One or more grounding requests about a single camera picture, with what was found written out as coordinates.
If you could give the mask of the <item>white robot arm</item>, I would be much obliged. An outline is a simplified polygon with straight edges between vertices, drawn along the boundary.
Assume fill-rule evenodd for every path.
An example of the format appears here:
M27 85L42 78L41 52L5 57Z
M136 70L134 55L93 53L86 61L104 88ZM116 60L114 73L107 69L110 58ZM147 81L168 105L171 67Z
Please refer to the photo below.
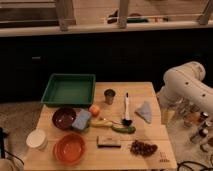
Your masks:
M184 98L202 112L213 115L213 88L202 82L205 75L204 66L196 61L167 70L163 76L164 86L158 93L160 106L168 108Z

